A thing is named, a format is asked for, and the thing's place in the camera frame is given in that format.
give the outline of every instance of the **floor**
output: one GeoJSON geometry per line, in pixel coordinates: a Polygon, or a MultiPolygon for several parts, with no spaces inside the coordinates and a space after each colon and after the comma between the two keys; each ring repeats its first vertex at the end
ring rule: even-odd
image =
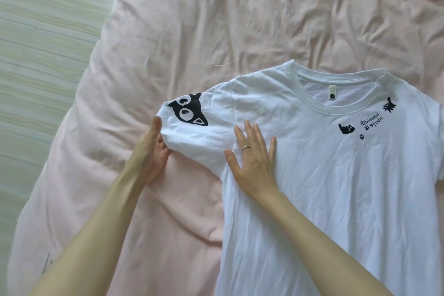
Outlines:
{"type": "Polygon", "coordinates": [[[113,0],[0,0],[0,296],[21,209],[113,0]]]}

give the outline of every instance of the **person's left hand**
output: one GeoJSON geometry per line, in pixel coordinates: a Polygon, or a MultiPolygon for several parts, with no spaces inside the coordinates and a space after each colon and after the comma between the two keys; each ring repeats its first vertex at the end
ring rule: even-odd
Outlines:
{"type": "Polygon", "coordinates": [[[139,137],[122,171],[143,187],[149,185],[158,175],[171,152],[160,134],[161,128],[162,120],[159,116],[154,116],[150,130],[139,137]]]}

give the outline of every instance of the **pink blanket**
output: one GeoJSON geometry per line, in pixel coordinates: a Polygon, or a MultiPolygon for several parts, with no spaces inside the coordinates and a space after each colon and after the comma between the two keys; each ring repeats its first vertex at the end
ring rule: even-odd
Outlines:
{"type": "MultiPolygon", "coordinates": [[[[10,295],[66,247],[162,102],[290,59],[332,73],[386,68],[444,103],[444,0],[116,0],[20,215],[10,295]]],[[[140,198],[108,295],[210,295],[220,190],[173,153],[140,198]]]]}

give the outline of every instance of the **t-shirt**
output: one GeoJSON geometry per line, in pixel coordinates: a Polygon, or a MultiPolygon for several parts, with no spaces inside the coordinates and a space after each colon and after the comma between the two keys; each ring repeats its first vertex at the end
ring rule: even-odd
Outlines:
{"type": "Polygon", "coordinates": [[[164,103],[168,147],[222,181],[217,296],[319,295],[272,218],[236,184],[234,125],[277,137],[275,176],[292,204],[399,296],[441,296],[435,183],[444,177],[439,103],[385,69],[326,74],[294,61],[164,103]]]}

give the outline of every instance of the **person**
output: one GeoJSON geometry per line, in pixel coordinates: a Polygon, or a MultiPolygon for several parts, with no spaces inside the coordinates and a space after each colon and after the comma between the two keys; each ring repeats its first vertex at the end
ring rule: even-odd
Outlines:
{"type": "MultiPolygon", "coordinates": [[[[34,285],[29,296],[105,296],[114,276],[136,203],[170,154],[160,117],[137,141],[104,201],[34,285]]],[[[225,158],[240,188],[281,226],[322,296],[388,296],[392,293],[332,241],[278,190],[274,179],[276,138],[267,151],[257,125],[245,121],[247,136],[235,126],[243,167],[232,151],[225,158]]]]}

